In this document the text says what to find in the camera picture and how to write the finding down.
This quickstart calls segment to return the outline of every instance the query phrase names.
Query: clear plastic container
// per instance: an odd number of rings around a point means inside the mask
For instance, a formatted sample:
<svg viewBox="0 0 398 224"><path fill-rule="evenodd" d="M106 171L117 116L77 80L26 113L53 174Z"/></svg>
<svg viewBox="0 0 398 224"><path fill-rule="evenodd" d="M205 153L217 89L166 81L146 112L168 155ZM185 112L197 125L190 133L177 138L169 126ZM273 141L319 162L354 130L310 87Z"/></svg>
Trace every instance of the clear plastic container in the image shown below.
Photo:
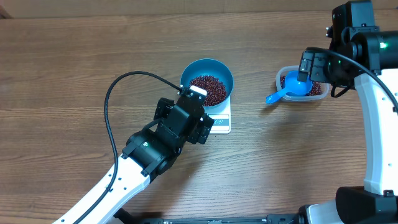
<svg viewBox="0 0 398 224"><path fill-rule="evenodd" d="M284 67L281 70L279 70L278 74L276 75L276 89L277 91L282 89L282 86L280 85L280 77L285 77L290 71L298 70L299 66L298 65L293 65L293 66L288 66ZM311 101L311 100L320 100L327 96L329 93L329 84L327 83L321 83L321 95L317 96L289 96L289 95L284 95L280 100L285 101L285 102L298 102L298 101Z"/></svg>

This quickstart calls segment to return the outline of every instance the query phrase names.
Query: digital kitchen scale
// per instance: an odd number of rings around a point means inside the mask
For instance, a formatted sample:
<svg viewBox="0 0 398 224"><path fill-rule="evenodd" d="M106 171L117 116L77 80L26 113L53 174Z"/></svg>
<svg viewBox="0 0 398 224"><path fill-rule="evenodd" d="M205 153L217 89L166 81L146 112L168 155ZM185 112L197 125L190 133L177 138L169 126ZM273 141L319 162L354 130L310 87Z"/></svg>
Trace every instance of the digital kitchen scale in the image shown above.
<svg viewBox="0 0 398 224"><path fill-rule="evenodd" d="M231 132L231 97L216 108L206 108L205 113L214 119L210 134L229 134Z"/></svg>

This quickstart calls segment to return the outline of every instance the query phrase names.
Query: green indicator light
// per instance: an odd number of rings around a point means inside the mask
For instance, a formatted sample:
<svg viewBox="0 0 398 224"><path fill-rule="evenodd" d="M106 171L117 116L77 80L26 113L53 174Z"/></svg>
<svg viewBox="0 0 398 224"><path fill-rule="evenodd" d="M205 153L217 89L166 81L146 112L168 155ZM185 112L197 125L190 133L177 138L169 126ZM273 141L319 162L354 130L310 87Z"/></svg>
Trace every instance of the green indicator light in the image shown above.
<svg viewBox="0 0 398 224"><path fill-rule="evenodd" d="M381 42L381 43L380 43L380 48L381 48L381 49L385 49L386 47L388 47L388 44L386 44L386 43L384 43L384 42Z"/></svg>

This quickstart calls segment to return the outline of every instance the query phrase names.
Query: scoop handle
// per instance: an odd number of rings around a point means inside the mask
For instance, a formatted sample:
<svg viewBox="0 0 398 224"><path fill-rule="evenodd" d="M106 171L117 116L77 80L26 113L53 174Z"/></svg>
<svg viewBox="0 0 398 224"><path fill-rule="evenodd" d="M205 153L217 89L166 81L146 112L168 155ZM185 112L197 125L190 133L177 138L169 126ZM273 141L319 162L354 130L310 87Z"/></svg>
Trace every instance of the scoop handle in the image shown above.
<svg viewBox="0 0 398 224"><path fill-rule="evenodd" d="M281 97L286 95L286 93L288 93L288 92L289 92L289 89L285 87L285 88L279 90L278 92L267 96L266 103L267 104L273 104L276 101L278 101Z"/></svg>

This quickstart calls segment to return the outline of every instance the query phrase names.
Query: wood grain surface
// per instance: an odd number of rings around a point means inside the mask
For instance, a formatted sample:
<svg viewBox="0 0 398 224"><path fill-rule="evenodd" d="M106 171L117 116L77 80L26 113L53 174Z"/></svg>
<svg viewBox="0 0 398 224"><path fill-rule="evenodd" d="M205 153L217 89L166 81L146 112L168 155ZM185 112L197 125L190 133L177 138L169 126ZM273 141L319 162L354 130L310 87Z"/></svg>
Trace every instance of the wood grain surface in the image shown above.
<svg viewBox="0 0 398 224"><path fill-rule="evenodd" d="M347 0L0 0L13 18L126 16L222 12L331 12ZM395 9L397 0L373 0L375 9Z"/></svg>
<svg viewBox="0 0 398 224"><path fill-rule="evenodd" d="M397 10L376 11L396 30ZM349 91L311 103L264 104L279 69L328 47L330 12L116 16L0 21L0 223L52 223L105 175L113 155L103 102L111 82L145 70L178 84L199 58L232 71L232 132L187 144L174 166L124 208L164 218L296 212L362 185L363 117ZM149 77L118 83L109 102L121 152L160 97Z"/></svg>

